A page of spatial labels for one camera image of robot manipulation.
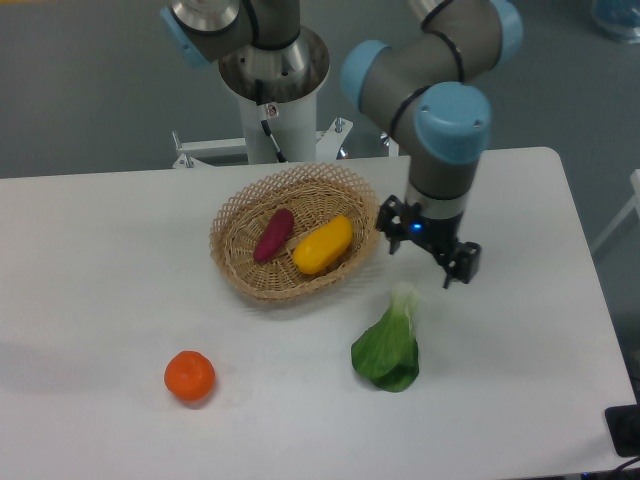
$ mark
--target gray floor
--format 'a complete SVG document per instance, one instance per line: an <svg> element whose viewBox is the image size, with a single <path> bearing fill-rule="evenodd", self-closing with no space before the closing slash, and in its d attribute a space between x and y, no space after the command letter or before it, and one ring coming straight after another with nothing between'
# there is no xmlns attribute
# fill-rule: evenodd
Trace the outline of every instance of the gray floor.
<svg viewBox="0 0 640 480"><path fill-rule="evenodd" d="M0 177L169 168L171 130L183 141L241 135L217 70L189 70L169 44L158 20L165 3L0 5ZM640 45L601 35L588 0L513 3L525 23L522 50L474 82L494 108L492 147L558 151L593 240L631 197L629 175L640 168ZM383 154L378 130L345 102L337 73L360 41L401 45L419 35L417 22L399 0L302 0L302 10L332 58L319 128L344 116L356 122L352 156ZM640 227L629 225L596 260L631 358L640 349Z"/></svg>

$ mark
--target woven basket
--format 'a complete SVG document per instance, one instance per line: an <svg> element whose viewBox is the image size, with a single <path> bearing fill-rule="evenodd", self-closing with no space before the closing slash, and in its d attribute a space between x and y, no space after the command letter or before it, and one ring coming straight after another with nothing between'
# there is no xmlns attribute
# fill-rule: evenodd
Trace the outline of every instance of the woven basket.
<svg viewBox="0 0 640 480"><path fill-rule="evenodd" d="M293 234L276 257L258 264L253 251L279 208L293 212ZM242 293L267 302L290 300L344 278L362 263L378 241L377 214L375 192L350 170L334 164L301 164L249 185L222 206L211 228L211 256ZM351 245L324 271L301 273L293 263L293 250L337 215L345 215L353 224Z"/></svg>

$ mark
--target yellow bell pepper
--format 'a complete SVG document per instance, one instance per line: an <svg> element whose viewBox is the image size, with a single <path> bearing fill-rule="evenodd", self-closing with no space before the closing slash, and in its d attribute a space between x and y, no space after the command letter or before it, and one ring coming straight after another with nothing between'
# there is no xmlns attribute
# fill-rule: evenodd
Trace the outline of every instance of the yellow bell pepper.
<svg viewBox="0 0 640 480"><path fill-rule="evenodd" d="M318 228L293 251L293 263L302 273L316 274L342 255L353 240L351 221L339 215Z"/></svg>

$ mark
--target bok choy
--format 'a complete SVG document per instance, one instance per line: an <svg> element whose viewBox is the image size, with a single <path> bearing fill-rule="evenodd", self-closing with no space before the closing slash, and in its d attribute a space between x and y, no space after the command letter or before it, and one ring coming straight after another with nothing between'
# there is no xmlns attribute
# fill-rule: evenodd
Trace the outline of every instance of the bok choy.
<svg viewBox="0 0 640 480"><path fill-rule="evenodd" d="M351 346L355 371L381 390L401 392L418 376L418 342L412 321L417 305L413 286L399 283L380 321Z"/></svg>

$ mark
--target purple sweet potato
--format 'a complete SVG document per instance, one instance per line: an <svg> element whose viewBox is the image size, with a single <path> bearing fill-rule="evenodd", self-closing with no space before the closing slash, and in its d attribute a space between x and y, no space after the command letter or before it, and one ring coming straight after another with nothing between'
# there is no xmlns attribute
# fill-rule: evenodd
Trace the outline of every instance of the purple sweet potato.
<svg viewBox="0 0 640 480"><path fill-rule="evenodd" d="M287 239L293 232L293 213L291 210L281 208L273 214L267 228L253 251L253 259L258 262L266 262L278 253L278 250L287 243Z"/></svg>

